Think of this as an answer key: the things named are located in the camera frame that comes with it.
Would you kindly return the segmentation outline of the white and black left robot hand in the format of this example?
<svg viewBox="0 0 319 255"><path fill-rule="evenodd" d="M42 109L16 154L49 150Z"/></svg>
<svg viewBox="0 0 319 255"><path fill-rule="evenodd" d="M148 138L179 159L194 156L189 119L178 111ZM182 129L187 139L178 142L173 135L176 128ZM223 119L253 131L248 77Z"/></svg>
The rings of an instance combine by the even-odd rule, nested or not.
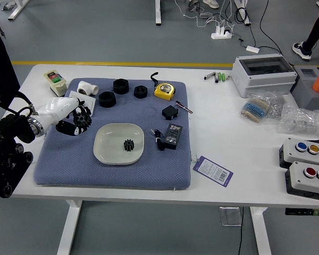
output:
<svg viewBox="0 0 319 255"><path fill-rule="evenodd" d="M91 111L85 102L73 97L57 97L37 110L28 122L36 137L44 135L54 125L60 133L76 136L91 125Z"/></svg>

